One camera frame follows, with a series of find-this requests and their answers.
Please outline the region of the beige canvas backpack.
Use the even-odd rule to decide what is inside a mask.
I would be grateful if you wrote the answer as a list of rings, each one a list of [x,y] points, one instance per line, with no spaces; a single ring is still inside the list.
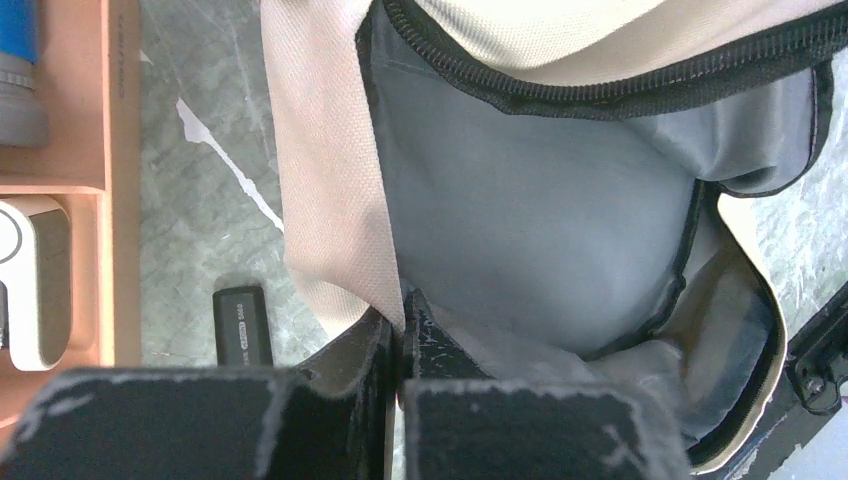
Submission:
[[[596,374],[687,479],[775,424],[784,313],[752,199],[819,159],[843,1],[264,1],[285,263],[330,342],[404,302],[498,379]]]

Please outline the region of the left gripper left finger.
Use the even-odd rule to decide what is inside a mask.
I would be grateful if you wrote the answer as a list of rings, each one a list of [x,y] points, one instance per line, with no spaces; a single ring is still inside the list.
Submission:
[[[44,386],[5,479],[384,479],[393,329],[369,310],[299,365],[76,369]]]

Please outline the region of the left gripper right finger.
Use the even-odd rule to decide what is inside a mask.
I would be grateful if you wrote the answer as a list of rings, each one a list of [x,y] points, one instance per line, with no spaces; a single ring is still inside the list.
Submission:
[[[687,479],[679,427],[643,389],[596,374],[498,379],[404,302],[402,400],[410,479]]]

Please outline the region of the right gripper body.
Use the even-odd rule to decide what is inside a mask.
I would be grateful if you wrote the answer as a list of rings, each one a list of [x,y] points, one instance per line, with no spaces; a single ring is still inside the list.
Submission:
[[[789,342],[785,370],[809,413],[829,416],[841,408],[841,387],[847,382],[846,284]]]

